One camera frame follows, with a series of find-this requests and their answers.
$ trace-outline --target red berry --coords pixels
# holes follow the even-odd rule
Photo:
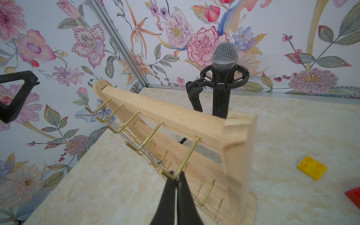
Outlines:
[[[31,61],[33,67],[39,67],[39,63],[36,60]]]

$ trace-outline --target red lego brick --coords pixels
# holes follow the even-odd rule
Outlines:
[[[360,209],[360,187],[351,189],[345,194]]]

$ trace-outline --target microphone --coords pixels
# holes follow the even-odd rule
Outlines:
[[[213,88],[212,114],[226,118],[228,115],[230,90],[246,84],[249,80],[249,71],[237,64],[238,52],[232,42],[222,42],[214,50],[211,57],[212,65],[205,67],[200,72],[200,79],[186,83],[186,91],[194,110],[202,112],[199,94],[204,86]],[[234,79],[235,71],[242,73],[242,77]]]

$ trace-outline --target yellow lego brick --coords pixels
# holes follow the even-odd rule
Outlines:
[[[319,180],[327,169],[325,165],[309,156],[306,156],[297,168],[314,180]]]

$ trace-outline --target marble surface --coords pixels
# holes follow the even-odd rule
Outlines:
[[[185,91],[144,88],[140,94],[192,108]],[[200,100],[211,114],[212,93]],[[255,224],[360,223],[360,210],[344,195],[360,186],[359,105],[232,95],[231,109],[258,115],[250,184]],[[197,151],[221,163],[218,154]],[[328,167],[319,181],[297,169],[306,155]],[[164,184],[108,130],[25,225],[149,224]]]

